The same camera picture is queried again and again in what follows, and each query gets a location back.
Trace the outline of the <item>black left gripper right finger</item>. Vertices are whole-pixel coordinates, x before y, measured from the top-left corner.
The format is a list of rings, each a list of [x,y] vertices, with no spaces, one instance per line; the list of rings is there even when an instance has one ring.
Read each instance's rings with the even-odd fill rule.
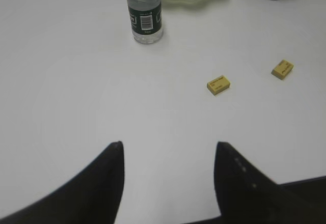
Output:
[[[277,184],[219,142],[214,188],[225,223],[325,223],[325,177]]]

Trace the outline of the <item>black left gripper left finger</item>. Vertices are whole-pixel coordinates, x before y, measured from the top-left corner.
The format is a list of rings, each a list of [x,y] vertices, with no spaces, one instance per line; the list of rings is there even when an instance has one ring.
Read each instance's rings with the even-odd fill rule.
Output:
[[[70,181],[1,223],[114,223],[124,181],[123,143],[113,142]]]

